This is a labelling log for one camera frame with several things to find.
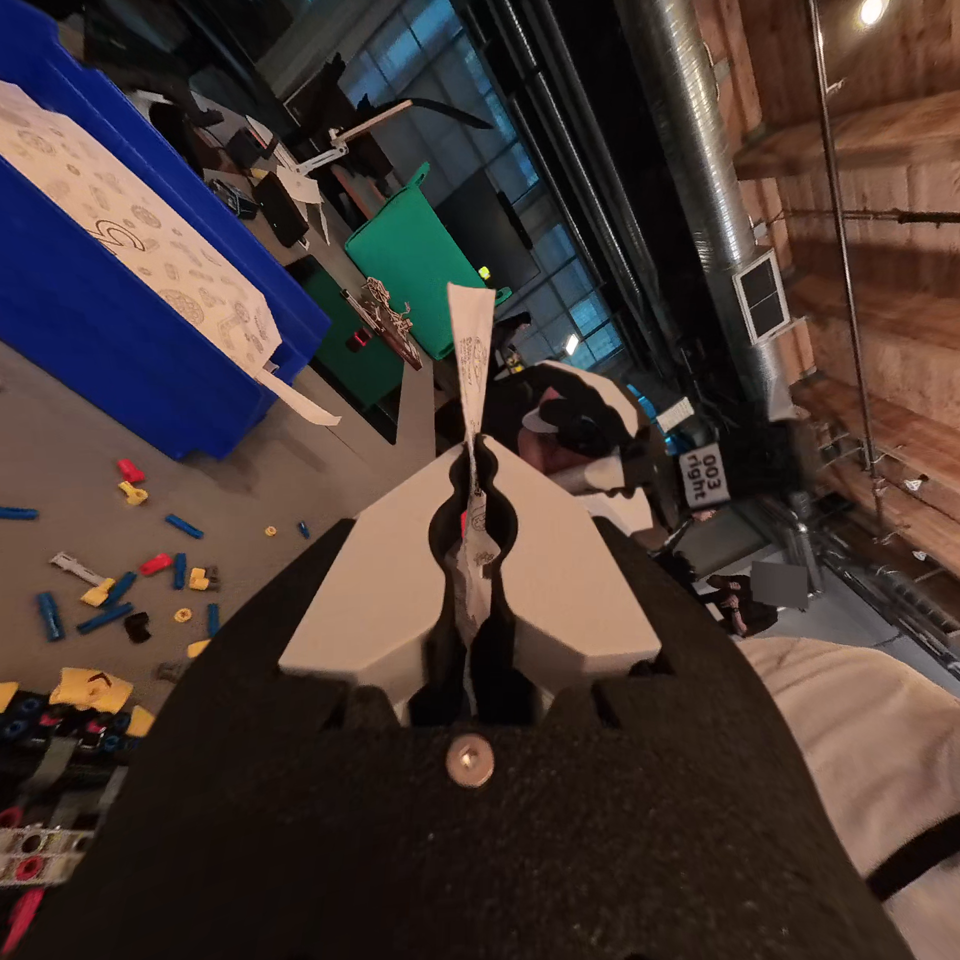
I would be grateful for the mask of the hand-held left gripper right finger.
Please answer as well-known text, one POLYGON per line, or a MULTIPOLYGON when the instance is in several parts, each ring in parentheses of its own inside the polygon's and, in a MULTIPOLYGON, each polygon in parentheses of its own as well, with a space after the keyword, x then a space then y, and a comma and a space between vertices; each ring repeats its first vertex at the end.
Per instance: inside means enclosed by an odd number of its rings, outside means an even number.
POLYGON ((482 560, 489 614, 474 639, 474 701, 484 725, 527 726, 570 689, 587 689, 653 662, 662 642, 604 531, 624 535, 629 559, 647 561, 633 534, 652 525, 643 491, 585 488, 597 466, 547 477, 499 441, 474 447, 485 496, 482 560))

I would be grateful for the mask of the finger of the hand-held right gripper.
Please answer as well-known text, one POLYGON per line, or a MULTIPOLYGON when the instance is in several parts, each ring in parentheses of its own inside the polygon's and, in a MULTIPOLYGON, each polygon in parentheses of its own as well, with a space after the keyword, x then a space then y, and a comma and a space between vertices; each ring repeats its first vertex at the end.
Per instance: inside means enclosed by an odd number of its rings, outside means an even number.
POLYGON ((548 478, 576 498, 594 519, 607 520, 628 536, 655 526, 643 486, 627 481, 618 456, 573 465, 548 478))
POLYGON ((637 437, 639 404, 614 381, 574 366, 544 361, 525 370, 539 418, 573 435, 592 425, 604 437, 637 437))

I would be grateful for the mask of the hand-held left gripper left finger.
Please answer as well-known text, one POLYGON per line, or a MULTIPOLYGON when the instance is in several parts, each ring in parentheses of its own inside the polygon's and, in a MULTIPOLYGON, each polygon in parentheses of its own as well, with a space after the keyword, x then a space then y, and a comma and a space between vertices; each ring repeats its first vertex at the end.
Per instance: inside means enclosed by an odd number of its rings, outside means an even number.
POLYGON ((420 695, 456 714, 466 648, 450 555, 462 545, 469 455, 459 444, 355 518, 278 660, 296 677, 420 695))

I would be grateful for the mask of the white printed paper bag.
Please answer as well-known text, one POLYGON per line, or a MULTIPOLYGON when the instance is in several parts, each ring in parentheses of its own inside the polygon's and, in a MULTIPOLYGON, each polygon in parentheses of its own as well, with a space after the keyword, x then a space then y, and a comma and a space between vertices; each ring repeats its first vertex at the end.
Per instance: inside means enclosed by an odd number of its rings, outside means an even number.
POLYGON ((282 337, 252 282, 85 129, 13 83, 1 90, 3 160, 234 367, 308 423, 339 425, 274 374, 282 337))
POLYGON ((461 544, 451 554, 454 626, 465 650, 460 669, 469 716, 479 718, 472 673, 472 647, 493 602, 490 564, 500 550, 487 531, 487 495, 481 488, 476 442, 486 400, 496 295, 489 289, 448 284, 448 305, 460 384, 463 448, 469 481, 461 544))

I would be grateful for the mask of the yellow black toy brick car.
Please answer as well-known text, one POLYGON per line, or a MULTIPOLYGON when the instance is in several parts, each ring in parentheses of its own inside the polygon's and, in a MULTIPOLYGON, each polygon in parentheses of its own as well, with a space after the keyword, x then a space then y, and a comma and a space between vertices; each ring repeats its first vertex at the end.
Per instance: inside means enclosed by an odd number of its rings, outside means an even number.
POLYGON ((2 958, 90 850, 153 726, 132 690, 89 668, 63 668, 48 694, 2 683, 2 958))

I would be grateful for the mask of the blue plastic bin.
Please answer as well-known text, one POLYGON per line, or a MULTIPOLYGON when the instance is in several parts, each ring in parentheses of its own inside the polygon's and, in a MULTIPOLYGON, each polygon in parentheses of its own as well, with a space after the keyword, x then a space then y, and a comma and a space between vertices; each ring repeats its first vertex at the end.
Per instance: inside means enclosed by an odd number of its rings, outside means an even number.
MULTIPOLYGON (((64 114, 173 208, 265 297, 292 386, 330 320, 54 21, 2 2, 2 82, 64 114)), ((2 342, 174 460, 223 458, 279 399, 93 241, 2 158, 2 342)))

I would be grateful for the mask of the grey desk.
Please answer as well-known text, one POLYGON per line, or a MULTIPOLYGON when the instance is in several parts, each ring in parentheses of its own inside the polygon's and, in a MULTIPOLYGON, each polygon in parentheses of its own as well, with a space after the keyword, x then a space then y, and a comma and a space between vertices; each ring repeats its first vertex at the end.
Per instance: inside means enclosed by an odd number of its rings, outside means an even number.
MULTIPOLYGON (((80 398, 12 348, 2 345, 2 500, 79 509, 104 515, 112 501, 126 502, 116 461, 129 459, 146 475, 137 485, 150 500, 169 506, 276 505, 289 517, 296 506, 315 511, 318 533, 281 570, 334 523, 352 517, 433 459, 434 382, 426 369, 403 373, 395 444, 389 443, 318 373, 307 367, 294 387, 309 400, 340 414, 331 429, 307 423, 281 402, 254 426, 237 448, 218 461, 190 454, 178 462, 80 398)), ((20 639, 2 683, 47 694, 65 667, 86 667, 131 684, 129 705, 160 715, 174 689, 157 668, 185 654, 170 642, 158 652, 119 652, 90 665, 54 666, 52 657, 20 639)))

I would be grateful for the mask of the person's right hand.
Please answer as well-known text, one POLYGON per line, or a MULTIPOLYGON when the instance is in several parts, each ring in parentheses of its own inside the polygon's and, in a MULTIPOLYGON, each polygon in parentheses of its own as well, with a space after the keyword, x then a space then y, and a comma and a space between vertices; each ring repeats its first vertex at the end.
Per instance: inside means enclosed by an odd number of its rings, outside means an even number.
POLYGON ((521 428, 517 437, 517 452, 521 460, 544 475, 564 470, 565 450, 553 434, 542 434, 521 428))

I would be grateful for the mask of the white vent grille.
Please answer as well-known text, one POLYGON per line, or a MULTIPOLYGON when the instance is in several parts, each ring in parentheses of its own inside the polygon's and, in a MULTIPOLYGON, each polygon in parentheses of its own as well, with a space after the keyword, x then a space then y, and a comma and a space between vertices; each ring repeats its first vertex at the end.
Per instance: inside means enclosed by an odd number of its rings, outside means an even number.
POLYGON ((734 273, 732 284, 752 346, 772 340, 789 326, 791 316, 773 248, 734 273))

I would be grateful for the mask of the black monitor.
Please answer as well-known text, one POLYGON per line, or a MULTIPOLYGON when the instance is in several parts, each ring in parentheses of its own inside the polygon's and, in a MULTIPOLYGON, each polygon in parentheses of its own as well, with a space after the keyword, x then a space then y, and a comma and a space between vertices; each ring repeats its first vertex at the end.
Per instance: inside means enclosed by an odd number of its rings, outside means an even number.
POLYGON ((461 183, 435 212, 487 285, 518 292, 540 275, 529 233, 485 170, 461 183))

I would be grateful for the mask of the brown brick bar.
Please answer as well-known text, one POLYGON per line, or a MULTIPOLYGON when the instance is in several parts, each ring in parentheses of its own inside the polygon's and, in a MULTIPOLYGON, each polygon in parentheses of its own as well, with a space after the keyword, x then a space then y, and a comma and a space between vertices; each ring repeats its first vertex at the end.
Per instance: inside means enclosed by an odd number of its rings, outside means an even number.
MULTIPOLYGON (((351 310, 356 313, 359 320, 359 326, 354 331, 367 330, 371 334, 371 339, 367 346, 374 342, 374 340, 380 339, 401 361, 412 367, 415 371, 420 371, 423 368, 423 359, 415 339, 412 336, 412 328, 406 335, 398 335, 393 330, 379 327, 378 324, 367 315, 364 309, 363 301, 365 299, 365 290, 360 297, 357 297, 349 290, 342 289, 341 296, 351 310)), ((348 336, 345 343, 347 343, 349 338, 354 334, 354 331, 348 336)))

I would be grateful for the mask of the green felt bag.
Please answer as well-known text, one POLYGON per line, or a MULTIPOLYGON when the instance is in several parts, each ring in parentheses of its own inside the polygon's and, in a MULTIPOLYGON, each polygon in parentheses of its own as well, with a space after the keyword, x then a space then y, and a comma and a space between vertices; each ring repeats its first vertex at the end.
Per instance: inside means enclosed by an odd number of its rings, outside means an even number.
POLYGON ((426 199, 429 172, 422 163, 343 248, 366 278, 384 285, 391 304, 410 306, 414 340, 440 361, 454 349, 448 285, 482 289, 486 282, 426 199))

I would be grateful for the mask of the tan brick assembly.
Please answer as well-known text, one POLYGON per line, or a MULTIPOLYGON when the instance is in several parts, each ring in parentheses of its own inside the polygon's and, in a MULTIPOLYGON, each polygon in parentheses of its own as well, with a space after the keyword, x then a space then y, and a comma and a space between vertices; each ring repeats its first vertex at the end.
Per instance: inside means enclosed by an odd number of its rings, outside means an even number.
POLYGON ((366 315, 372 318, 379 328, 392 330, 397 335, 409 333, 413 326, 410 303, 406 302, 401 311, 394 309, 386 286, 372 276, 366 279, 364 290, 363 305, 366 315))

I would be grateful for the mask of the pile of blue red pins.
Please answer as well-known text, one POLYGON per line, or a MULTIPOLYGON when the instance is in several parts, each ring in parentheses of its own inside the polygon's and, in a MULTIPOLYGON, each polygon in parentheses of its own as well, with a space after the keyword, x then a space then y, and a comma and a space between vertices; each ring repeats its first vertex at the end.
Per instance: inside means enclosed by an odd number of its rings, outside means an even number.
POLYGON ((2 664, 15 643, 54 666, 90 666, 119 652, 186 655, 319 532, 315 510, 277 505, 145 506, 105 514, 2 500, 2 664), (50 564, 59 552, 106 578, 99 587, 50 564))

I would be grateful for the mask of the grey axle connector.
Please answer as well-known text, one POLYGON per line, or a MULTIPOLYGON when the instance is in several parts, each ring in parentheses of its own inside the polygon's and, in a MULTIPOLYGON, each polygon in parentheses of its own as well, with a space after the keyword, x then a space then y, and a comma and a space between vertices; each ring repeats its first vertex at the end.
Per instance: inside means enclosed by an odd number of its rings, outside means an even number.
POLYGON ((107 580, 106 577, 95 573, 81 563, 78 558, 66 554, 63 551, 56 553, 54 557, 50 558, 49 563, 59 570, 78 577, 79 580, 89 584, 94 588, 101 587, 102 583, 107 580))

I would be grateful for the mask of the metal conduit pipe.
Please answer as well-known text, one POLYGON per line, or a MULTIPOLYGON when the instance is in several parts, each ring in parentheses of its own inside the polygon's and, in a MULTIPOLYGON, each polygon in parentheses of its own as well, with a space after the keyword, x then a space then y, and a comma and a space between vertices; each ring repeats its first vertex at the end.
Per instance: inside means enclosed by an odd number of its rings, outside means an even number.
POLYGON ((834 226, 834 234, 841 263, 841 274, 847 311, 848 336, 864 430, 863 446, 865 453, 863 456, 867 467, 867 472, 870 476, 872 491, 879 496, 882 494, 884 479, 879 469, 881 458, 874 438, 872 409, 867 386, 866 371, 863 363, 863 351, 858 322, 858 307, 851 271, 848 234, 844 217, 842 190, 837 167, 835 139, 828 105, 829 84, 826 70, 825 44, 822 35, 822 21, 816 1, 803 1, 802 6, 805 13, 807 30, 809 32, 811 61, 818 104, 818 123, 822 144, 823 163, 826 185, 828 189, 827 192, 830 199, 830 216, 834 226))

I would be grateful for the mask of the person's white clothing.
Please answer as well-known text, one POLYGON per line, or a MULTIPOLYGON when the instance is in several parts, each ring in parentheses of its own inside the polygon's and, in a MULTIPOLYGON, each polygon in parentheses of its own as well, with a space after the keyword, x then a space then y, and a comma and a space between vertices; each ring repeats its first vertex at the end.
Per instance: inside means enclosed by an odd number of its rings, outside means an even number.
POLYGON ((867 648, 739 649, 796 740, 859 876, 919 959, 959 957, 959 702, 867 648))

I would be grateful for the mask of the black box green lights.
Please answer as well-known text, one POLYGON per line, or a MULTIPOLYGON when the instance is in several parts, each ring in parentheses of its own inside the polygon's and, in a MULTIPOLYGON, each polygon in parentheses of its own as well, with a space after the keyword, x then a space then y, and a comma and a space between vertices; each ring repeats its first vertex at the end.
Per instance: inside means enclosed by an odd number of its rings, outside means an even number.
POLYGON ((282 247, 290 249, 306 238, 306 215, 299 209, 276 173, 265 174, 253 186, 252 195, 282 247))

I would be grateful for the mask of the silver ventilation duct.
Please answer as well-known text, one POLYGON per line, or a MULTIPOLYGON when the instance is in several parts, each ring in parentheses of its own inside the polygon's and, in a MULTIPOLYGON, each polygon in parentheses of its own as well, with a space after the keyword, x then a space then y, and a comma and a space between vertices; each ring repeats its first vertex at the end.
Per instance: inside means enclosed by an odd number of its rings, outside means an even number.
POLYGON ((771 341, 751 342, 737 296, 735 275, 757 259, 757 244, 693 4, 614 5, 738 376, 768 420, 791 421, 780 354, 771 341))

